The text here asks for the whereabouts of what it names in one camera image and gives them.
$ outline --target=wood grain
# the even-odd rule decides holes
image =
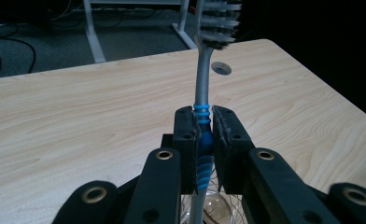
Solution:
[[[93,180],[122,185],[194,102],[197,50],[0,78],[0,223],[50,223]],[[213,62],[209,100],[235,111],[257,147],[309,185],[366,188],[366,114],[269,40]]]

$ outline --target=wooden table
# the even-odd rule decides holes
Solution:
[[[120,186],[194,102],[197,50],[0,78],[0,224],[50,223],[79,186]],[[235,111],[257,147],[305,183],[366,188],[366,114],[268,40],[213,62],[210,104]]]

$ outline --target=metal frame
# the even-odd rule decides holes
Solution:
[[[189,8],[190,0],[84,0],[84,11],[87,21],[86,35],[90,44],[92,57],[96,63],[106,62],[104,52],[102,51],[101,44],[99,43],[98,36],[96,35],[93,19],[91,4],[141,4],[141,5],[180,5],[180,16],[178,23],[173,23],[172,26],[180,38],[190,49],[196,49],[197,46],[191,40],[191,38],[184,31],[186,24],[187,11]]]

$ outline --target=toothbrush bristle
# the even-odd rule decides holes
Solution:
[[[224,49],[232,43],[240,9],[241,1],[204,0],[198,30],[203,43],[212,49]]]

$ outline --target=black object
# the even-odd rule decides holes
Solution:
[[[180,195],[195,191],[200,133],[191,111],[176,111],[174,134],[163,136],[140,176],[120,188],[83,185],[53,223],[179,223]],[[213,112],[219,187],[242,195],[249,223],[366,223],[366,189],[339,183],[325,194],[308,187],[278,153],[254,146],[233,111],[215,105]]]

